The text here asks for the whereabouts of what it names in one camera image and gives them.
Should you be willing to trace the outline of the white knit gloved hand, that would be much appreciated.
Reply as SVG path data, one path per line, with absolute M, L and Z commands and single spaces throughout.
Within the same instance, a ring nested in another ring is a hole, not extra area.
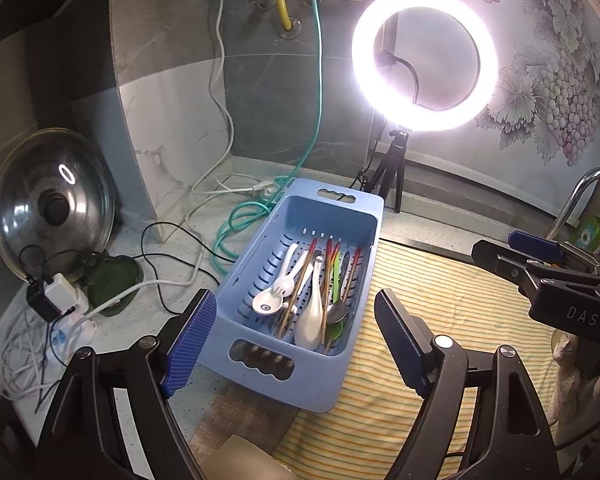
M 547 419 L 557 444 L 564 445 L 600 423 L 600 346 L 555 330 L 552 353 L 558 372 Z

